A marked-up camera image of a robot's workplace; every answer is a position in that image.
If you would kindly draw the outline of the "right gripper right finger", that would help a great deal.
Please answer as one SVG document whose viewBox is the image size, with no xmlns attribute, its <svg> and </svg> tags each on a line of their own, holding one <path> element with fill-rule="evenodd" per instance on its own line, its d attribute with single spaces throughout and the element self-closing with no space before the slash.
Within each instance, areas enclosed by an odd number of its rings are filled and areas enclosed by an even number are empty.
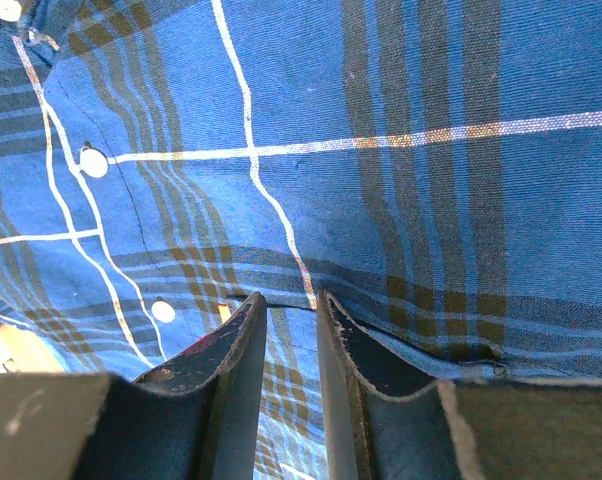
<svg viewBox="0 0 602 480">
<path fill-rule="evenodd" d="M 602 380 L 448 380 L 317 300 L 333 479 L 602 479 Z"/>
</svg>

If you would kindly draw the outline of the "blue plaid shirt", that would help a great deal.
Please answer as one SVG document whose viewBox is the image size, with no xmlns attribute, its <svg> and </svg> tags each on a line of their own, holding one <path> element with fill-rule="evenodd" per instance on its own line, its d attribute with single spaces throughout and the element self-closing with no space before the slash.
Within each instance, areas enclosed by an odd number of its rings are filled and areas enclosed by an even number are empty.
<svg viewBox="0 0 602 480">
<path fill-rule="evenodd" d="M 255 476 L 324 479 L 324 290 L 602 379 L 602 1 L 0 1 L 0 324 L 133 379 L 258 291 Z"/>
</svg>

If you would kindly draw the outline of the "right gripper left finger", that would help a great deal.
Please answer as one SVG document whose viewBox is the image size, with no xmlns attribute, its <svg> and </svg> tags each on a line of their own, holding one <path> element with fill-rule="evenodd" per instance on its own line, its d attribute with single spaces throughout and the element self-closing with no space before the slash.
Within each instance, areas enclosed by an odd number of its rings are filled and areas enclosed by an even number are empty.
<svg viewBox="0 0 602 480">
<path fill-rule="evenodd" d="M 134 381 L 0 374 L 0 479 L 251 478 L 266 333 L 253 293 Z"/>
</svg>

